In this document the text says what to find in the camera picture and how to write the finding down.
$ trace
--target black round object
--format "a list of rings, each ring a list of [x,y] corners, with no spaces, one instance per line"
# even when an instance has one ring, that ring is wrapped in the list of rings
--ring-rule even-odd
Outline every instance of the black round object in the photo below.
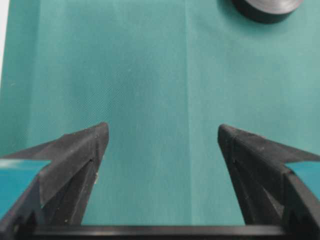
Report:
[[[237,10],[259,23],[278,23],[296,10],[303,0],[232,0]]]

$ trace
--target table surface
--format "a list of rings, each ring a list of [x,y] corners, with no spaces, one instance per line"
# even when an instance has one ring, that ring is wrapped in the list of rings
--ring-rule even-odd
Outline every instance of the table surface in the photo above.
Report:
[[[83,224],[241,225],[226,123],[320,154],[320,2],[264,25],[229,0],[11,0],[0,155],[105,121]]]

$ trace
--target blue tape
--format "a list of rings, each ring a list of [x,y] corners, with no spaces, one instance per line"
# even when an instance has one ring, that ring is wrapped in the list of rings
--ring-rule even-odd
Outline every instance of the blue tape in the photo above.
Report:
[[[49,160],[0,159],[0,218],[27,189]]]
[[[313,192],[320,200],[320,162],[303,161],[287,163],[286,166],[302,180],[302,182]]]

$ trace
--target teal fabric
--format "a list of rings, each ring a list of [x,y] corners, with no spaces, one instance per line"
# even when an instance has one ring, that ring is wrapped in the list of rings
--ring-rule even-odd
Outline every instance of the teal fabric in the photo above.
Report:
[[[84,224],[241,225],[226,123],[319,153],[320,2],[279,24],[229,0],[11,0],[0,153],[105,121]]]

